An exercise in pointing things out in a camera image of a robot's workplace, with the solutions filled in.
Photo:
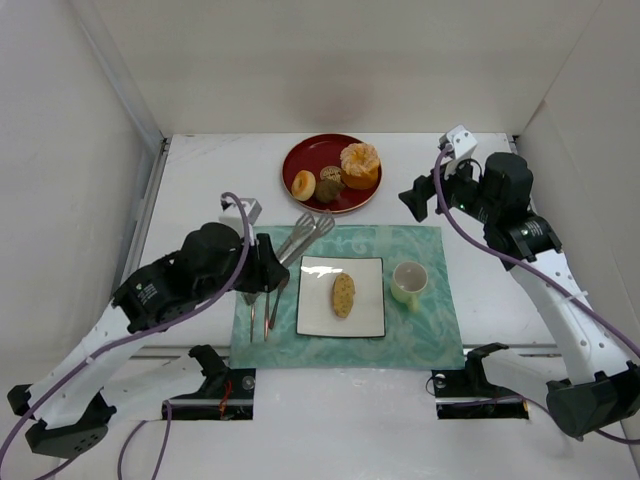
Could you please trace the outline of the oval seeded bread slice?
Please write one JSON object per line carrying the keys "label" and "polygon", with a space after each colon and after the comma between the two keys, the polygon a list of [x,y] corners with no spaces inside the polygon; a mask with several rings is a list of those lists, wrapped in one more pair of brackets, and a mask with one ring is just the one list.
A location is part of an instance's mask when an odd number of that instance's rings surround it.
{"label": "oval seeded bread slice", "polygon": [[346,273],[336,276],[332,286],[332,307],[339,318],[347,318],[354,305],[356,294],[355,283],[352,277]]}

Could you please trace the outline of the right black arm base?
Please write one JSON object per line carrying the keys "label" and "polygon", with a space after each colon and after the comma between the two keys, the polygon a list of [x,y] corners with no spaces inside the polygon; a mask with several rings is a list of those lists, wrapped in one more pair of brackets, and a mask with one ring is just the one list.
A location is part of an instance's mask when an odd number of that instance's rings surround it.
{"label": "right black arm base", "polygon": [[487,378],[488,361],[498,353],[512,351],[495,342],[470,350],[461,369],[432,371],[425,390],[436,399],[439,420],[529,419],[526,402],[515,391]]}

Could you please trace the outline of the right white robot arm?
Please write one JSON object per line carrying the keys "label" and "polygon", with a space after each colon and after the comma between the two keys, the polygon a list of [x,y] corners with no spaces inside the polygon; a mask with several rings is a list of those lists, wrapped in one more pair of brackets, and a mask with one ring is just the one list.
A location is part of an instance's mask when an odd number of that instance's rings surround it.
{"label": "right white robot arm", "polygon": [[428,202],[449,217],[458,209],[483,226],[478,242],[455,221],[468,243],[498,258],[527,293],[560,350],[567,378],[543,391],[551,418],[578,439],[639,411],[639,347],[596,313],[571,276],[561,241],[530,206],[534,176],[524,158],[496,152],[475,172],[470,157],[442,151],[427,176],[416,178],[399,200],[418,222]]}

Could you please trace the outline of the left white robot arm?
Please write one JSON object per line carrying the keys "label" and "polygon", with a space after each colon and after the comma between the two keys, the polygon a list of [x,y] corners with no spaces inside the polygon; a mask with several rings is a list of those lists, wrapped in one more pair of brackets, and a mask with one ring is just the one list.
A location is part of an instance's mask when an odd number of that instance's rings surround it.
{"label": "left white robot arm", "polygon": [[146,375],[121,383],[111,378],[151,338],[227,292],[257,297],[274,291],[303,251],[295,244],[311,244],[315,225],[311,214],[302,215],[274,248],[268,234],[254,233],[230,210],[190,232],[179,250],[132,273],[60,365],[41,381],[9,391],[13,412],[30,426],[25,438],[31,451],[75,459],[137,409],[221,385],[228,368],[210,345],[196,345]]}

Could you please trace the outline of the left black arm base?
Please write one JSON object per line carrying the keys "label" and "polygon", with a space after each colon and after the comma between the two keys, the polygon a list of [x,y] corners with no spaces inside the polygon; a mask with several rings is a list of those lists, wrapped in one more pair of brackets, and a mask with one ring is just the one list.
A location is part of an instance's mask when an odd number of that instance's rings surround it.
{"label": "left black arm base", "polygon": [[256,369],[232,369],[210,346],[188,352],[198,361],[204,381],[198,390],[169,400],[161,414],[172,421],[249,421],[254,416]]}

